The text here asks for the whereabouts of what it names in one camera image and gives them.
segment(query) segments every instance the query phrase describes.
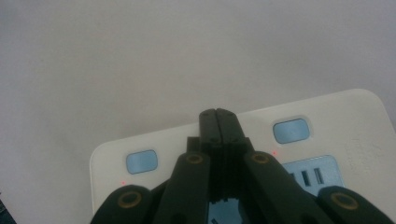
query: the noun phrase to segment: power outlet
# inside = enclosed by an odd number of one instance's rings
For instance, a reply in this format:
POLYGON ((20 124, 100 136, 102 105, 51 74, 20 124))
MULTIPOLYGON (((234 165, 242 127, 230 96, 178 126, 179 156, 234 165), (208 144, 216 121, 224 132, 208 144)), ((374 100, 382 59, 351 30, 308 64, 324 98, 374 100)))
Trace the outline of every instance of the power outlet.
POLYGON ((305 191, 315 196, 318 196, 322 188, 344 187, 337 161, 333 156, 284 163, 283 167, 305 191))

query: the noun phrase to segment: black plastic part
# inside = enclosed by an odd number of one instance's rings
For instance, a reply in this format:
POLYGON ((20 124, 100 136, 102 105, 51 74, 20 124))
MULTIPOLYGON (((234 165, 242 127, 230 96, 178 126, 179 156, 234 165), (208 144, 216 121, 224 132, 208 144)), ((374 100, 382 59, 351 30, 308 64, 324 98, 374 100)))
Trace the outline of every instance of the black plastic part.
POLYGON ((259 205, 247 190, 244 191, 239 199, 238 210, 243 224, 268 224, 259 205))
POLYGON ((271 224, 333 223, 270 154, 245 155, 247 187, 271 224))
POLYGON ((218 118, 215 109, 209 109, 199 115, 200 151, 210 157, 210 191, 209 198, 212 203, 223 199, 223 186, 226 170, 225 156, 222 144, 218 118))
POLYGON ((225 109, 209 109, 199 116, 200 149, 211 159, 210 201, 238 198, 242 184, 243 155, 253 151, 237 116, 225 109))
POLYGON ((151 190, 151 205, 149 207, 148 214, 146 215, 146 223, 151 223, 152 219, 154 219, 167 184, 168 181, 166 180, 165 182, 161 183, 161 185, 151 190))
POLYGON ((378 208, 350 189, 321 189, 317 202, 335 223, 393 224, 378 208))
POLYGON ((208 213, 210 158, 200 152, 181 155, 168 180, 156 224, 204 224, 208 213))
POLYGON ((125 186, 112 192, 100 206, 91 224, 143 224, 151 204, 151 193, 139 186, 125 186))

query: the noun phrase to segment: power strip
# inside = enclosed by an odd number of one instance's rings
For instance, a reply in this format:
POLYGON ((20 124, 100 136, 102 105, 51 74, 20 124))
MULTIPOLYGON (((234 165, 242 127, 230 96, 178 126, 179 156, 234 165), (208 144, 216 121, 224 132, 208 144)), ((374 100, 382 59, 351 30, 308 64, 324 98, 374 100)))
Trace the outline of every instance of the power strip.
MULTIPOLYGON (((373 93, 342 91, 237 117, 254 148, 273 154, 308 191, 332 182, 334 169, 324 161, 299 161, 329 155, 343 178, 334 183, 344 183, 396 220, 396 134, 373 93)), ((199 136, 197 123, 99 146, 91 157, 93 212, 123 185, 153 189, 169 178, 189 136, 199 136)))

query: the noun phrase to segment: light blue switch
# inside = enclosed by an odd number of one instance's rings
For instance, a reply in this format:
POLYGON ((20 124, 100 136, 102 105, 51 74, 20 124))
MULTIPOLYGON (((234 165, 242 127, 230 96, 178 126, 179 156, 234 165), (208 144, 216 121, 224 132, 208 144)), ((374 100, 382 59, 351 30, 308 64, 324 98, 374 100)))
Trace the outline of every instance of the light blue switch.
POLYGON ((158 160, 154 150, 129 154, 126 158, 126 167, 131 175, 157 169, 158 160))
POLYGON ((274 125, 274 136, 278 143, 287 144, 309 137, 308 124, 304 119, 294 119, 274 125))

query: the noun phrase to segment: brass ring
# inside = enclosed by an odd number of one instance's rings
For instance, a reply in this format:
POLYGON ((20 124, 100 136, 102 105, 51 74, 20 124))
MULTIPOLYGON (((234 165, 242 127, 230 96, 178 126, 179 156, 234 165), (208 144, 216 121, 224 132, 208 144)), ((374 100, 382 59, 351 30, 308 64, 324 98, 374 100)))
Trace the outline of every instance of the brass ring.
POLYGON ((128 191, 128 192, 121 194, 121 196, 119 197, 118 203, 119 203, 119 207, 121 207, 121 208, 131 208, 131 207, 135 207, 138 204, 140 204, 141 201, 142 201, 142 195, 139 192, 128 191), (128 197, 130 195, 135 196, 134 200, 132 200, 131 202, 125 202, 125 197, 128 197))
POLYGON ((253 156, 251 156, 251 159, 259 164, 265 164, 270 160, 270 159, 268 159, 267 156, 259 154, 259 153, 253 154, 253 156))
POLYGON ((204 161, 204 158, 198 154, 192 154, 187 157, 187 161, 191 164, 199 164, 204 161))
POLYGON ((335 192, 331 195, 332 201, 338 206, 347 210, 355 210, 359 207, 358 202, 349 195, 341 192, 335 192))

